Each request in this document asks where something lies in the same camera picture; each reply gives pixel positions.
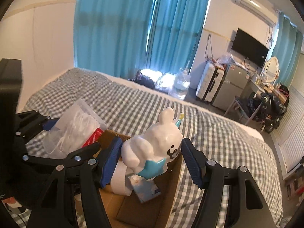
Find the blue star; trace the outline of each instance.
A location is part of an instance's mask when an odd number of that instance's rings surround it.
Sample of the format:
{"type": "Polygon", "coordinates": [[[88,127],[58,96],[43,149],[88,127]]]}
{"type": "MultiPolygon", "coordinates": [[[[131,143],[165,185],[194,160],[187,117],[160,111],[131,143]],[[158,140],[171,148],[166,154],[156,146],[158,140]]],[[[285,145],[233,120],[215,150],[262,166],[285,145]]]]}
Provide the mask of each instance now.
{"type": "Polygon", "coordinates": [[[137,175],[144,177],[145,179],[151,179],[164,173],[163,166],[166,159],[162,159],[158,162],[147,160],[144,169],[137,175]]]}

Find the blue gripper pad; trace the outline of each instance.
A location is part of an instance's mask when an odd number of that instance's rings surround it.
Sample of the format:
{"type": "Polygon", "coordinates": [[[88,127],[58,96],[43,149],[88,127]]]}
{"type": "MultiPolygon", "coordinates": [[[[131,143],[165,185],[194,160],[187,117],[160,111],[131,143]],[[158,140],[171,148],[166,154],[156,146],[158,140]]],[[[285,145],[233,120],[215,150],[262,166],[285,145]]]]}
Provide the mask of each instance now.
{"type": "Polygon", "coordinates": [[[50,120],[47,120],[45,123],[42,124],[42,129],[46,131],[50,131],[52,127],[56,124],[56,122],[59,120],[59,118],[53,118],[50,120]]]}
{"type": "Polygon", "coordinates": [[[120,157],[120,149],[122,145],[123,141],[116,136],[112,140],[111,145],[107,149],[102,150],[96,158],[98,160],[99,173],[101,172],[99,182],[101,188],[104,188],[111,182],[111,178],[120,157]]]}
{"type": "Polygon", "coordinates": [[[198,188],[202,189],[203,180],[202,180],[202,170],[198,162],[195,159],[193,150],[196,151],[193,144],[189,138],[185,138],[181,142],[181,153],[189,170],[192,181],[198,188]]]}

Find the white figurine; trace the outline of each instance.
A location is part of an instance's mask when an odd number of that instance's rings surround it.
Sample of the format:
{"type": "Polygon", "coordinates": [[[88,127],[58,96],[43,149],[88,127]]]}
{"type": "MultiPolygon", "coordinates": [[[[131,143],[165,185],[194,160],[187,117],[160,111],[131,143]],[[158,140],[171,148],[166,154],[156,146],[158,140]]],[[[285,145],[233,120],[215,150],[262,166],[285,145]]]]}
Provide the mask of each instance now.
{"type": "Polygon", "coordinates": [[[121,147],[124,164],[147,180],[167,171],[167,163],[176,158],[183,139],[178,128],[183,114],[176,119],[177,125],[172,108],[164,109],[158,119],[144,134],[132,137],[121,147]]]}

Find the blue curtain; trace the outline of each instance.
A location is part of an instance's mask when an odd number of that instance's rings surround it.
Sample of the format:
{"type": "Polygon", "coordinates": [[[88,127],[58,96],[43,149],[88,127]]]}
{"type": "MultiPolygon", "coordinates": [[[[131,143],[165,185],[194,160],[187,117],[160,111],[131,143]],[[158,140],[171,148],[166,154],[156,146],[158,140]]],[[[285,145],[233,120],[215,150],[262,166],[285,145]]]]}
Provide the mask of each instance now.
{"type": "Polygon", "coordinates": [[[302,41],[302,33],[280,13],[278,39],[272,53],[279,60],[280,74],[276,83],[290,86],[300,57],[302,41]]]}
{"type": "Polygon", "coordinates": [[[77,0],[75,65],[134,77],[145,63],[152,6],[153,0],[77,0]]]}
{"type": "Polygon", "coordinates": [[[177,73],[188,60],[192,64],[207,5],[208,0],[154,1],[146,68],[177,73]]]}

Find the mini fridge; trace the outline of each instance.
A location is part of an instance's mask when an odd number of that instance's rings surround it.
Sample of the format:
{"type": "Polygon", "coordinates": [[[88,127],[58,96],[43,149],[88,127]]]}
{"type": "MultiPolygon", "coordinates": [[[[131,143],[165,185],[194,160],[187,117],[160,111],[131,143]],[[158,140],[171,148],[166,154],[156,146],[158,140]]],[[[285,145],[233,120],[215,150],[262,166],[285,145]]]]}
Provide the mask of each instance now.
{"type": "Polygon", "coordinates": [[[212,105],[226,111],[235,96],[241,96],[248,80],[250,73],[231,63],[225,71],[223,80],[212,99],[212,105]]]}

